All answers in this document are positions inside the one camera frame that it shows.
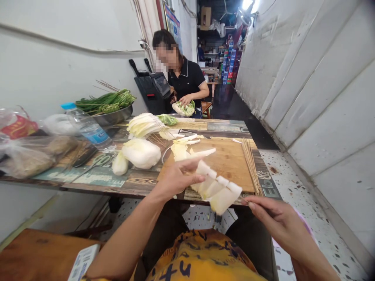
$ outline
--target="scissors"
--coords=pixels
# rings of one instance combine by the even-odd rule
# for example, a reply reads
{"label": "scissors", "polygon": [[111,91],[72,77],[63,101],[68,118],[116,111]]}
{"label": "scissors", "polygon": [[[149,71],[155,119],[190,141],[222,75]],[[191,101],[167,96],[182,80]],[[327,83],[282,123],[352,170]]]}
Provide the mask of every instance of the scissors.
{"label": "scissors", "polygon": [[87,173],[88,171],[90,171],[93,167],[103,166],[104,164],[108,163],[112,158],[113,158],[112,155],[106,155],[106,154],[100,154],[100,155],[96,156],[94,158],[94,160],[93,160],[92,165],[88,169],[84,170],[77,177],[75,177],[72,181],[70,181],[70,183],[72,183],[73,181],[75,181],[77,178],[83,176],[85,173]]}

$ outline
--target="plastic water bottle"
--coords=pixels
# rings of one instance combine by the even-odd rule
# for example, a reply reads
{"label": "plastic water bottle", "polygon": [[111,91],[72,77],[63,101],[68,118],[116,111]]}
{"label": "plastic water bottle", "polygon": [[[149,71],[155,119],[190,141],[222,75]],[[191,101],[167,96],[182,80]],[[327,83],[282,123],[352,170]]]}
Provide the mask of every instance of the plastic water bottle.
{"label": "plastic water bottle", "polygon": [[112,152],[116,145],[92,116],[78,109],[74,103],[61,105],[66,110],[71,124],[103,153]]}

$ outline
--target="metal bowl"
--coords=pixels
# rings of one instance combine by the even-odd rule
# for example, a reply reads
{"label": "metal bowl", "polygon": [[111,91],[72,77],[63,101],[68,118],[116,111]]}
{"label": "metal bowl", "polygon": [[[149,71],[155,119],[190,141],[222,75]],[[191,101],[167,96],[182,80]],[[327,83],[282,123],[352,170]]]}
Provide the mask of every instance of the metal bowl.
{"label": "metal bowl", "polygon": [[94,119],[100,126],[111,126],[118,123],[121,123],[128,119],[133,113],[133,105],[129,105],[118,111],[94,116]]}

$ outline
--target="yellow shirt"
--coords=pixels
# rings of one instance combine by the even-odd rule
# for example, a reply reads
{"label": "yellow shirt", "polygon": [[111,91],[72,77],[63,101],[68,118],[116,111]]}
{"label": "yellow shirt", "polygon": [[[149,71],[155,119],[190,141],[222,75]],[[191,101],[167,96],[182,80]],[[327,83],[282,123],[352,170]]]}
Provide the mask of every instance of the yellow shirt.
{"label": "yellow shirt", "polygon": [[173,247],[166,249],[146,278],[146,281],[156,280],[265,279],[231,239],[214,229],[203,229],[181,234]]}

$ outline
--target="cabbage piece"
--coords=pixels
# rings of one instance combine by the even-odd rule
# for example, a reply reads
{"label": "cabbage piece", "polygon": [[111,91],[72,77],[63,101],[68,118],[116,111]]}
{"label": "cabbage piece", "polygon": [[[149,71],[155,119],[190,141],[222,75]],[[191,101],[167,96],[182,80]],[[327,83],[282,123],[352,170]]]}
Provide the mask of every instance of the cabbage piece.
{"label": "cabbage piece", "polygon": [[214,152],[216,152],[216,148],[212,148],[212,149],[208,149],[208,150],[204,150],[200,152],[194,152],[193,148],[190,148],[189,150],[191,158],[209,156],[213,154]]}
{"label": "cabbage piece", "polygon": [[160,148],[144,139],[131,139],[121,149],[124,157],[140,169],[150,169],[161,157]]}
{"label": "cabbage piece", "polygon": [[187,149],[188,148],[185,144],[173,144],[171,146],[175,162],[182,161],[188,158]]}
{"label": "cabbage piece", "polygon": [[175,112],[177,112],[181,116],[190,117],[195,112],[195,102],[192,100],[190,104],[182,106],[181,102],[178,101],[172,104],[172,108],[174,109]]}
{"label": "cabbage piece", "polygon": [[174,143],[183,143],[183,142],[187,142],[187,141],[192,141],[196,137],[197,137],[197,134],[194,134],[194,135],[191,135],[191,136],[188,136],[188,137],[184,137],[182,139],[175,140],[173,142]]}
{"label": "cabbage piece", "polygon": [[136,138],[147,138],[149,134],[160,132],[165,130],[167,126],[164,125],[160,119],[151,113],[142,113],[134,117],[128,125],[127,131],[129,139]]}
{"label": "cabbage piece", "polygon": [[160,114],[157,117],[162,121],[165,125],[172,126],[177,124],[176,117],[170,116],[168,114]]}
{"label": "cabbage piece", "polygon": [[210,205],[212,210],[218,215],[223,215],[241,195],[241,192],[241,187],[233,182],[228,183],[227,187],[220,190],[211,198]]}
{"label": "cabbage piece", "polygon": [[185,135],[179,134],[178,132],[179,132],[178,129],[168,129],[168,130],[159,132],[159,135],[160,135],[160,137],[162,137],[163,139],[166,139],[168,141],[171,141],[171,140],[176,139],[178,137],[185,137]]}
{"label": "cabbage piece", "polygon": [[216,193],[218,193],[220,190],[225,188],[225,186],[223,184],[219,183],[217,181],[217,179],[215,179],[215,178],[211,181],[207,181],[207,183],[209,184],[208,188],[201,192],[201,196],[202,196],[203,200],[211,198]]}
{"label": "cabbage piece", "polygon": [[112,163],[112,171],[115,175],[121,176],[128,170],[129,161],[124,157],[124,154],[120,151],[115,160]]}
{"label": "cabbage piece", "polygon": [[200,174],[206,177],[206,180],[201,183],[196,183],[191,185],[191,188],[197,191],[199,194],[202,194],[208,188],[211,183],[216,179],[217,172],[212,170],[204,161],[199,161],[198,167],[195,171],[196,174]]}

